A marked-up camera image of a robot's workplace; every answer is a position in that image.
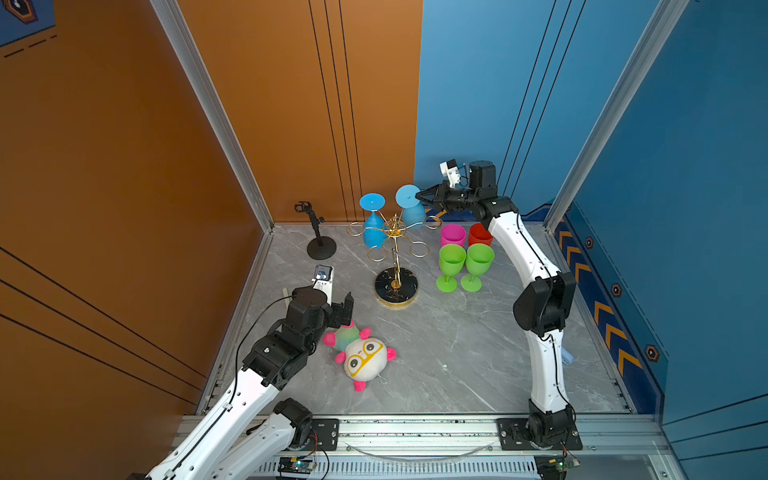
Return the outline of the light blue wine glass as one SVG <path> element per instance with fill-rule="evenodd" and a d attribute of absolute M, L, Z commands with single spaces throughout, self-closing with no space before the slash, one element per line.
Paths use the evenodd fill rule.
<path fill-rule="evenodd" d="M 426 219 L 426 211 L 421 201 L 417 198 L 420 192 L 415 185 L 403 185 L 395 195 L 396 203 L 402 209 L 401 219 L 409 229 L 420 229 Z"/>

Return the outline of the pink wine glass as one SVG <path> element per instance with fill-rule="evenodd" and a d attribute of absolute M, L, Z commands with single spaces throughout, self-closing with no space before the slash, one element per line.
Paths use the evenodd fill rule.
<path fill-rule="evenodd" d="M 440 244 L 442 247 L 447 245 L 457 245 L 464 247 L 467 238 L 466 229 L 454 223 L 444 224 L 440 231 Z"/>

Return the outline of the red wine glass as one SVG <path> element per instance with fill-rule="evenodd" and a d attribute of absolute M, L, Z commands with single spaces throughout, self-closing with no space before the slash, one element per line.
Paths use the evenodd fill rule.
<path fill-rule="evenodd" d="M 470 227 L 468 237 L 468 243 L 470 246 L 475 244 L 491 246 L 493 240 L 493 236 L 481 223 L 475 223 Z"/>

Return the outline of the green wine glass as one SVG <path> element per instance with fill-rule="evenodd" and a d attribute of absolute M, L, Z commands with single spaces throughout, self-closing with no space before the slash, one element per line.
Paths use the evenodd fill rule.
<path fill-rule="evenodd" d="M 478 292 L 483 286 L 481 277 L 488 272 L 494 260 L 495 252 L 490 246 L 482 243 L 471 245 L 465 260 L 468 274 L 461 278 L 461 287 L 468 292 Z"/>
<path fill-rule="evenodd" d="M 456 244 L 442 246 L 439 251 L 441 276 L 436 280 L 437 288 L 443 293 L 451 293 L 458 288 L 456 276 L 464 268 L 466 250 Z"/>

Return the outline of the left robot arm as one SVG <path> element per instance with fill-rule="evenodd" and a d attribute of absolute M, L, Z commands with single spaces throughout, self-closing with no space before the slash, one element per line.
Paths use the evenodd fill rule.
<path fill-rule="evenodd" d="M 285 316 L 252 345 L 215 406 L 147 479 L 247 479 L 280 452 L 307 443 L 312 413 L 293 399 L 279 402 L 255 432 L 239 438 L 307 365 L 325 331 L 351 324 L 352 294 L 332 303 L 327 290 L 293 290 Z"/>

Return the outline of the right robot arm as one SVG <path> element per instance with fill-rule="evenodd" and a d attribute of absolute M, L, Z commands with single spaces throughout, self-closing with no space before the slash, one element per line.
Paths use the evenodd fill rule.
<path fill-rule="evenodd" d="M 564 386 L 562 340 L 577 286 L 575 276 L 551 262 L 528 233 L 513 201 L 498 193 L 495 165 L 475 161 L 468 185 L 461 185 L 456 161 L 440 164 L 442 183 L 416 197 L 448 214 L 470 212 L 502 247 L 524 290 L 513 304 L 513 316 L 526 332 L 532 390 L 526 424 L 529 441 L 540 449 L 582 447 L 576 412 Z"/>

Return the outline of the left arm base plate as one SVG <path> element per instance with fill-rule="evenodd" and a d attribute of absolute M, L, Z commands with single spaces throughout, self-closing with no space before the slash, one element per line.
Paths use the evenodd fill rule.
<path fill-rule="evenodd" d="M 335 451 L 339 438 L 340 420 L 338 418 L 313 418 L 307 434 L 301 434 L 299 440 L 293 440 L 289 450 L 310 451 L 318 444 L 326 451 Z"/>

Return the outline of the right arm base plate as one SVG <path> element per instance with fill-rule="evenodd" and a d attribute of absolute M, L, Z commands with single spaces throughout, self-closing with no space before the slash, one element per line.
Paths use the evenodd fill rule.
<path fill-rule="evenodd" d="M 543 427 L 530 427 L 529 418 L 502 417 L 495 421 L 504 451 L 580 451 L 583 443 L 575 428 L 545 432 Z"/>

